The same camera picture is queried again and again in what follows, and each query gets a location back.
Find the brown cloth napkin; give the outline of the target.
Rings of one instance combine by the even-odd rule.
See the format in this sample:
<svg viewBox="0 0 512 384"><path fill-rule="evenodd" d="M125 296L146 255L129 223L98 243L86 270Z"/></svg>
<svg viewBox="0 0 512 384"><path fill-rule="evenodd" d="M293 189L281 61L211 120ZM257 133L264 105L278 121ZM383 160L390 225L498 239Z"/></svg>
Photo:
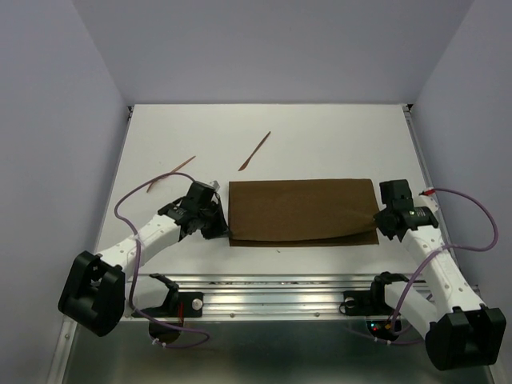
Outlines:
<svg viewBox="0 0 512 384"><path fill-rule="evenodd" d="M369 179L230 182L230 246L377 245L377 212Z"/></svg>

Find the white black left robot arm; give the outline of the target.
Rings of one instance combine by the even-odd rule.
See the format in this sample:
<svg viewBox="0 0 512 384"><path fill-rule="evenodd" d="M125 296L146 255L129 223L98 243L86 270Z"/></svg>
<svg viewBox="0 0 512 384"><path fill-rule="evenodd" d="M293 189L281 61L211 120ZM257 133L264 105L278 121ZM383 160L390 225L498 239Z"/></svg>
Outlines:
<svg viewBox="0 0 512 384"><path fill-rule="evenodd" d="M163 274L139 277L153 257L199 232L205 240L230 234L217 182L192 182L186 195L159 209L141 229L114 246L73 261L58 309L99 337L122 318L182 319L200 297L181 295L179 286Z"/></svg>

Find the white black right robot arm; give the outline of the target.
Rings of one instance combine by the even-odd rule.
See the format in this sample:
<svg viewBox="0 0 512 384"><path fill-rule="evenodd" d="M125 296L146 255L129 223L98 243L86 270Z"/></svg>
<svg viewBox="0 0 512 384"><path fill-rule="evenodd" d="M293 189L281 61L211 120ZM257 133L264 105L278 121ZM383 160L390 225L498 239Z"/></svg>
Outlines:
<svg viewBox="0 0 512 384"><path fill-rule="evenodd" d="M473 291L442 238L430 188L414 197L407 180L381 182L384 209L375 216L379 231L397 239L418 267L410 277L382 273L372 282L368 303L377 312L391 309L422 336L438 370L491 366L498 360L506 318Z"/></svg>

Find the brown wooden fork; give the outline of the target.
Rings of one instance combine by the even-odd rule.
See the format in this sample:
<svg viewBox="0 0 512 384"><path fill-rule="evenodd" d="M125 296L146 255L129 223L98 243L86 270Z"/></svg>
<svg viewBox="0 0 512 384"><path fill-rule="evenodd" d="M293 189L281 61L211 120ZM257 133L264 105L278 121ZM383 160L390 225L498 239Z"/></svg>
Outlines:
<svg viewBox="0 0 512 384"><path fill-rule="evenodd" d="M149 193L151 192L151 190L154 188L154 186L160 182L161 180L163 180L164 178L167 178L168 176L170 176L171 174L174 174L176 172L179 172L184 166L186 166L187 164L189 164L190 162L192 162L193 160L196 159L196 155L188 158L187 160L185 160L184 162L182 162L181 164L179 164L178 166L176 166L175 168L173 168L169 174L166 174L166 175L162 175L162 176L158 176L155 180L153 180L151 182L151 184L148 185L147 189L146 189L146 192Z"/></svg>

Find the brown wooden knife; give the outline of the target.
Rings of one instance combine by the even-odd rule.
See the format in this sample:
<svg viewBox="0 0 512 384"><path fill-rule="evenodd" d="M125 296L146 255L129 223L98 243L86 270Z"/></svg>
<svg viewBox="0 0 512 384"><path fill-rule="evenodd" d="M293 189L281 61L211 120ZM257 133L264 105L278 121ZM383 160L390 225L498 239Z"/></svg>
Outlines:
<svg viewBox="0 0 512 384"><path fill-rule="evenodd" d="M263 139L256 145L256 147L254 148L254 150L251 152L251 154L248 156L248 158L244 161L243 164L240 165L240 167L238 168L238 172L241 172L241 171L244 171L248 165L250 164L250 161L252 160L252 158L256 155L256 153L261 149L261 147L264 145L264 143L266 142L266 140L268 139L268 137L271 136L271 132L269 131L264 137Z"/></svg>

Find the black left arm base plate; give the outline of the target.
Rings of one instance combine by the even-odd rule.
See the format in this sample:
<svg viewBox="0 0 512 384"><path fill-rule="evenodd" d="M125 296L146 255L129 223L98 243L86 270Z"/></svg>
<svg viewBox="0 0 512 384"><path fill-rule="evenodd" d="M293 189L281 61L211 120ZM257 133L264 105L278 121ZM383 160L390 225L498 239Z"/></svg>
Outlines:
<svg viewBox="0 0 512 384"><path fill-rule="evenodd" d="M201 318L203 292L168 292L162 303L140 306L139 309L153 318Z"/></svg>

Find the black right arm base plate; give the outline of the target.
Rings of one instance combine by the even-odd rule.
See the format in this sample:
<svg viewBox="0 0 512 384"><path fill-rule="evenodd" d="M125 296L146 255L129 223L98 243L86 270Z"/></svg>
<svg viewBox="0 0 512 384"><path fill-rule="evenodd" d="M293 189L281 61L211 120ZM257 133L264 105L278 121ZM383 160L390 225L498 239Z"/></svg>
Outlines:
<svg viewBox="0 0 512 384"><path fill-rule="evenodd" d="M368 290L347 290L338 311L346 316L373 316L378 314Z"/></svg>

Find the aluminium rail frame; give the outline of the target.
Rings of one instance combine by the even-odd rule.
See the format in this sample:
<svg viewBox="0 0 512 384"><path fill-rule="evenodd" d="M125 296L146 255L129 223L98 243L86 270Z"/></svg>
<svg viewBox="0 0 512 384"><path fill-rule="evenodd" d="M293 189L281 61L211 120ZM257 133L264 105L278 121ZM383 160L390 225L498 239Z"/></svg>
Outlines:
<svg viewBox="0 0 512 384"><path fill-rule="evenodd" d="M238 168L263 137L261 149ZM158 176L196 155L179 172L146 189ZM186 195L192 182L218 181L228 222L229 183L311 179L369 179L378 212L380 182L405 179L414 197L430 188L442 232L442 216L402 105L343 104L138 104L130 112L97 254L141 229L166 204ZM203 292L201 318L143 318L148 337L162 350L212 346L225 334L203 329L208 322L246 325L251 346L284 352L334 335L323 322L365 323L362 336L389 350L420 344L422 336L391 309L373 316L338 311L347 290L368 290L382 273L410 277L418 265L397 240L376 227L379 244L366 246L232 247L230 236L205 240L199 232L153 257L139 277L163 274L179 292Z"/></svg>

